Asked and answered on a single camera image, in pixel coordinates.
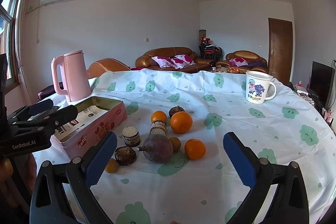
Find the dark chocolate round cake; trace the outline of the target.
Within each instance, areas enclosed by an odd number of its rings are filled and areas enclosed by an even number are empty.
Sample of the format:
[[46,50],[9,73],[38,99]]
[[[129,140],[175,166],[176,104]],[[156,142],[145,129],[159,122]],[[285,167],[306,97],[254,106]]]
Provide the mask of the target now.
[[114,158],[118,165],[128,166],[136,161],[137,155],[134,149],[131,147],[123,146],[116,148],[114,152]]

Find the dark round pastry back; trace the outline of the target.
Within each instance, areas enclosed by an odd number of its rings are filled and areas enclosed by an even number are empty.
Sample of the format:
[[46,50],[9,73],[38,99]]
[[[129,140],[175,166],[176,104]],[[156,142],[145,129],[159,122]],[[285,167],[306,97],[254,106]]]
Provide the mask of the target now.
[[169,110],[169,117],[171,118],[175,113],[185,112],[184,108],[181,106],[174,106]]

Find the small brown longan fruit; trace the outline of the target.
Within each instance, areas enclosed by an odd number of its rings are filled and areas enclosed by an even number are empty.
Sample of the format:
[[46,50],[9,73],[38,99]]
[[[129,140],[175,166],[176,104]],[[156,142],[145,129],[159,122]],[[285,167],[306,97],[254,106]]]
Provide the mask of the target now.
[[182,145],[181,141],[177,137],[170,137],[169,141],[171,142],[173,146],[173,151],[177,152]]

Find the black television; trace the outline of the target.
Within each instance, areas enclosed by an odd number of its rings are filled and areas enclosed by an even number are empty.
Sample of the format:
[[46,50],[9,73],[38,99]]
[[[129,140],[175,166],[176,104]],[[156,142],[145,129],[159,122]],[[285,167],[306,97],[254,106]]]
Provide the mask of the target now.
[[335,69],[313,61],[310,74],[309,92],[318,99],[322,107],[327,109],[333,89]]

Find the window with frame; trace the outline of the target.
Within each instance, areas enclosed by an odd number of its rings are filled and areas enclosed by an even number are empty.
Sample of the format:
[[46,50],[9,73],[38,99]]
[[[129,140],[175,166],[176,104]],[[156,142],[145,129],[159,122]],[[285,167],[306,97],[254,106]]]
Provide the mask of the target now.
[[7,55],[6,91],[13,90],[19,84],[18,65],[15,55],[15,21],[19,0],[1,0],[1,54]]

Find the coffee table with items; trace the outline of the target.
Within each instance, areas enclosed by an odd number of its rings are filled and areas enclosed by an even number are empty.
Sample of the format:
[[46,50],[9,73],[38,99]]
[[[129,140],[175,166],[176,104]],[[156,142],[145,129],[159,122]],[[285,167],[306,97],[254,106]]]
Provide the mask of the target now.
[[240,67],[212,67],[209,72],[212,73],[233,73],[233,74],[246,74],[249,69]]

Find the brown leather chair back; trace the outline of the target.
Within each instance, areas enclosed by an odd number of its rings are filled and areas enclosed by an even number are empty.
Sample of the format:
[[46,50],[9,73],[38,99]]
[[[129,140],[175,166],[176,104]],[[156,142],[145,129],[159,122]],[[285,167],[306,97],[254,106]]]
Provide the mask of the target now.
[[122,72],[130,71],[130,67],[113,58],[105,58],[93,62],[87,69],[89,79],[100,77],[105,72]]

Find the layered cake white top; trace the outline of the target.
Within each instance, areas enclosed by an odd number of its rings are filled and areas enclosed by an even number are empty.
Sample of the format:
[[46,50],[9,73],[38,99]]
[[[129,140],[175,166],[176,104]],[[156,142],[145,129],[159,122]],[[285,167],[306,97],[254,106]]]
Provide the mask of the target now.
[[127,126],[122,130],[123,141],[128,147],[137,147],[141,143],[138,129],[134,126]]

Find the printed paper in tin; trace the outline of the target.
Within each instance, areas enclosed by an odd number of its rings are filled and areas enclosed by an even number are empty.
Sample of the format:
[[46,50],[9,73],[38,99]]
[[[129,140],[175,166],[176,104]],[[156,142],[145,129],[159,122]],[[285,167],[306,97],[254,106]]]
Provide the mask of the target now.
[[81,111],[75,120],[57,128],[54,135],[60,142],[65,142],[107,112],[95,105],[90,106]]

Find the pink electric kettle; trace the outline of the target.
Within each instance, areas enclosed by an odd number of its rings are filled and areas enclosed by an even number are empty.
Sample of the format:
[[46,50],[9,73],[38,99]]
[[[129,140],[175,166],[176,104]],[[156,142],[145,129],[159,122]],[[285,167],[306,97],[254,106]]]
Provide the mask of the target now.
[[82,50],[54,57],[51,73],[55,92],[65,96],[67,102],[82,100],[92,93]]

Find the layered cake roll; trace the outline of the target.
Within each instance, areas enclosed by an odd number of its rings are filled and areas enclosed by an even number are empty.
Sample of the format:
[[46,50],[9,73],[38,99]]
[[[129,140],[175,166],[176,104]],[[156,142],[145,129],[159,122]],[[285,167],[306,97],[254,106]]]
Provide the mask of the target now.
[[151,123],[149,135],[164,135],[166,136],[166,123],[163,121],[154,121]]

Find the small orange back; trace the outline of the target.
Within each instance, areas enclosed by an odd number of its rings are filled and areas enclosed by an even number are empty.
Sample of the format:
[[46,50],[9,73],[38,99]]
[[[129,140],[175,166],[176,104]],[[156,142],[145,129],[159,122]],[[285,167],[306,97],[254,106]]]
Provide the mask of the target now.
[[155,111],[152,115],[151,115],[151,123],[156,122],[156,121],[161,121],[163,123],[166,123],[167,120],[167,116],[163,111]]

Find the pink floral pillow left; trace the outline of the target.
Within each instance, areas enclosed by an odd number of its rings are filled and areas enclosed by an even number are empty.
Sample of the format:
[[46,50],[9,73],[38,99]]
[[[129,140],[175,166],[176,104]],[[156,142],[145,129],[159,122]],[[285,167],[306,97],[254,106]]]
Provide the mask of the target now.
[[151,59],[154,60],[160,68],[175,68],[174,63],[169,57],[153,56]]

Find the brown wooden door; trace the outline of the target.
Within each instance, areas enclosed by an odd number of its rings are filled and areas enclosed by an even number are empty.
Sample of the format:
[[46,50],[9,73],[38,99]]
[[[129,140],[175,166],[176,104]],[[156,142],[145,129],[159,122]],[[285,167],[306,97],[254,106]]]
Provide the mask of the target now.
[[293,59],[293,24],[287,20],[268,18],[269,74],[281,83],[290,81]]

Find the stacked dark chairs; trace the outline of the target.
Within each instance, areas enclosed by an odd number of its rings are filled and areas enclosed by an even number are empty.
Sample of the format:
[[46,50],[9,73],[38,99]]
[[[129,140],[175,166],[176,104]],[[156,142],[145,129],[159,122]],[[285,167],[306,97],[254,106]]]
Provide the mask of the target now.
[[222,61],[223,59],[223,50],[221,47],[215,45],[210,38],[206,38],[205,36],[201,37],[199,50],[203,59],[210,59],[215,62]]

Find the pink floral pillow right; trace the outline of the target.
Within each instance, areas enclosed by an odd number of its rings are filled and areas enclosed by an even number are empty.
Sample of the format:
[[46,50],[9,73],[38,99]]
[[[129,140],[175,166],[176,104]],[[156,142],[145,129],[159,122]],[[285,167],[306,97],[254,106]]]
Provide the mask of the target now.
[[171,60],[174,63],[175,69],[184,69],[196,64],[188,55],[176,55]]

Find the small orange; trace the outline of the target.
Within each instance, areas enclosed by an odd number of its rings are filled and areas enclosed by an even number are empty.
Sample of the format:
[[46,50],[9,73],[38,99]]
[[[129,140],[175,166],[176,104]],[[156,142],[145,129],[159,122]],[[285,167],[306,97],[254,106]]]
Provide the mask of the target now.
[[206,154],[205,144],[198,139],[190,139],[185,143],[185,154],[191,160],[199,160]]
[[152,115],[151,115],[151,123],[156,122],[156,121],[161,121],[163,123],[166,123],[167,120],[167,116],[163,111],[155,111]]

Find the beige curtain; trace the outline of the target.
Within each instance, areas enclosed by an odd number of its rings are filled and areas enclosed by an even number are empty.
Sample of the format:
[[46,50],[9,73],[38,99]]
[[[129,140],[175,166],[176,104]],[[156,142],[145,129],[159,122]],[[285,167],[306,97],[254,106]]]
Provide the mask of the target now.
[[18,65],[18,80],[19,87],[21,89],[21,95],[25,105],[31,105],[33,103],[33,95],[30,90],[22,61],[24,37],[23,31],[27,1],[28,0],[18,0],[17,12],[15,16],[15,57]]

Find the pink metal tin box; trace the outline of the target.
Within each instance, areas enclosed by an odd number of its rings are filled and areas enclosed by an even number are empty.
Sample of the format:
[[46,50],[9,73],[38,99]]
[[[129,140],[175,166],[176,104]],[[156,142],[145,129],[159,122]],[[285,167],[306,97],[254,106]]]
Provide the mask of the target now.
[[69,159],[84,156],[108,131],[113,131],[127,118],[122,101],[92,96],[75,105],[77,117],[58,127],[51,142]]

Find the small yellow fruit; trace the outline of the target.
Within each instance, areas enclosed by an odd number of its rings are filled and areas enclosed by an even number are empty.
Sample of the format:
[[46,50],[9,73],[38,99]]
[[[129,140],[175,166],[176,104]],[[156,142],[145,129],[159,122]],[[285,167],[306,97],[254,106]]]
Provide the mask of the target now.
[[114,158],[111,158],[108,161],[108,164],[106,165],[104,171],[107,173],[116,173],[118,171],[118,163]]

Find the large orange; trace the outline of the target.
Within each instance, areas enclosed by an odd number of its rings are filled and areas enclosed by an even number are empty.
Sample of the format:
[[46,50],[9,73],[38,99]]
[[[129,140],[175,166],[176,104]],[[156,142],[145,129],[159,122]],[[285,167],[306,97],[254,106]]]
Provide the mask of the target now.
[[177,134],[187,133],[193,125],[193,119],[185,112],[175,113],[170,119],[170,127]]

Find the dark purple stool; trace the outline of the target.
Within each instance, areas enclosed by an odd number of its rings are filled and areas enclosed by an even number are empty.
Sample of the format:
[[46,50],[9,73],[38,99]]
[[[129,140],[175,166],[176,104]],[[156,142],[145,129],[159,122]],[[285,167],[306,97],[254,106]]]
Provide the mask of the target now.
[[49,96],[51,96],[52,94],[55,94],[56,91],[54,89],[54,85],[50,85],[44,89],[42,89],[41,91],[38,92],[38,99],[41,101]]

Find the brown leather long sofa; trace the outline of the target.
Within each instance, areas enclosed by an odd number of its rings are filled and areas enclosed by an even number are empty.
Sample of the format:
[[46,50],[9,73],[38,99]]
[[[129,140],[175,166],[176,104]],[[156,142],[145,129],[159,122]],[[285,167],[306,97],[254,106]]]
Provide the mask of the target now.
[[194,51],[186,47],[153,49],[144,53],[135,61],[136,68],[185,73],[208,71],[214,65],[215,62],[213,60],[202,59]]

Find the green cloud tablecloth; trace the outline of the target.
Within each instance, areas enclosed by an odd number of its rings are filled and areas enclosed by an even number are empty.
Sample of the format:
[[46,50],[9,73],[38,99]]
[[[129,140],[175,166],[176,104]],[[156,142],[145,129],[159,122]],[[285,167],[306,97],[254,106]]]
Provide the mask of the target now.
[[206,154],[190,160],[180,149],[167,164],[142,153],[114,174],[103,173],[92,193],[114,223],[226,223],[248,193],[223,149],[232,131],[257,156],[275,164],[296,161],[307,191],[310,222],[335,199],[335,135],[317,110],[279,81],[273,99],[256,105],[245,99],[244,75],[229,73],[107,72],[94,94],[123,101],[121,135],[136,127],[141,139],[155,111],[181,106],[193,119],[182,143],[198,139]]

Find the small orange front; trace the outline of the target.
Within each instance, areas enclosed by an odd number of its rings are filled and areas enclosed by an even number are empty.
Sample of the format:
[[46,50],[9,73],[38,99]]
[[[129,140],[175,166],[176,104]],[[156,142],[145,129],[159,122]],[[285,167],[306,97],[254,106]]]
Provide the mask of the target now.
[[199,160],[206,154],[205,144],[198,139],[190,139],[185,143],[185,154],[191,160]]

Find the white cartoon mug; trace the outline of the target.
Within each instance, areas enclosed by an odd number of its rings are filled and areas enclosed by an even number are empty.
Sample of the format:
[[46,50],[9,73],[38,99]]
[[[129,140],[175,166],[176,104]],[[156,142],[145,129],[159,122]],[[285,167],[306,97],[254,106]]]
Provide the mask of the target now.
[[245,98],[248,102],[262,104],[275,97],[277,89],[273,77],[262,72],[247,71]]

